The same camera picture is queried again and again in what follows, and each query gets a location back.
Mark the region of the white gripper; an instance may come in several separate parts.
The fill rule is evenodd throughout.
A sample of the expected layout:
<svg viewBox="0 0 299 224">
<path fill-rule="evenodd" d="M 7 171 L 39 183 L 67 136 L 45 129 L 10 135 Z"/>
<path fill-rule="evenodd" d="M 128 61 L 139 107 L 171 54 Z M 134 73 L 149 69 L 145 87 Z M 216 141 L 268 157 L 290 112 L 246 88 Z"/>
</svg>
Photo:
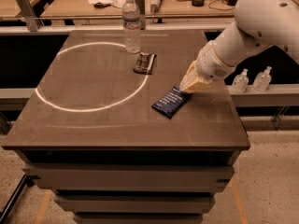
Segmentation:
<svg viewBox="0 0 299 224">
<path fill-rule="evenodd" d="M 199 51 L 197 60 L 189 66 L 179 89 L 195 93 L 207 90 L 212 80 L 226 79 L 235 70 L 234 52 L 235 45 L 216 40 L 209 41 Z"/>
</svg>

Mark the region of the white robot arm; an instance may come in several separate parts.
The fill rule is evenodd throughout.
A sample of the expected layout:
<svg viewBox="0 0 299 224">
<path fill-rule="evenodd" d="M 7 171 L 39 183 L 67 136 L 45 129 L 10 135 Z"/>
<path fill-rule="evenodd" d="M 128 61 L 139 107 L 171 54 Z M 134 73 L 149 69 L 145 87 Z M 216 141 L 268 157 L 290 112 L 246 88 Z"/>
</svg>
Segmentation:
<svg viewBox="0 0 299 224">
<path fill-rule="evenodd" d="M 204 45 L 179 89 L 188 93 L 223 80 L 248 57 L 276 46 L 299 62 L 299 6 L 292 0 L 237 0 L 235 20 Z"/>
</svg>

